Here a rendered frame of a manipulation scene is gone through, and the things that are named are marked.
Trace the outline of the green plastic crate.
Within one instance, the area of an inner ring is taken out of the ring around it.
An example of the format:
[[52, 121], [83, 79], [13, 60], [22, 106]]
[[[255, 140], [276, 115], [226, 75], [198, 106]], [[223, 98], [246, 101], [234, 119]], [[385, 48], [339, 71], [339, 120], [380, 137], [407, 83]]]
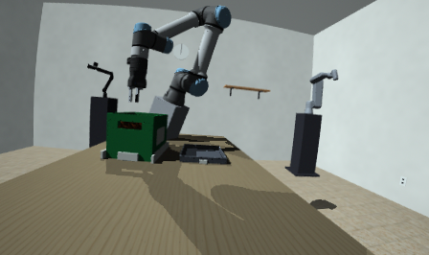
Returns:
[[[138, 161], [151, 162], [151, 156], [167, 142], [167, 119], [168, 115], [156, 113], [107, 113], [106, 158], [117, 159], [122, 151], [139, 153]], [[142, 123], [142, 130], [118, 128], [121, 121]]]

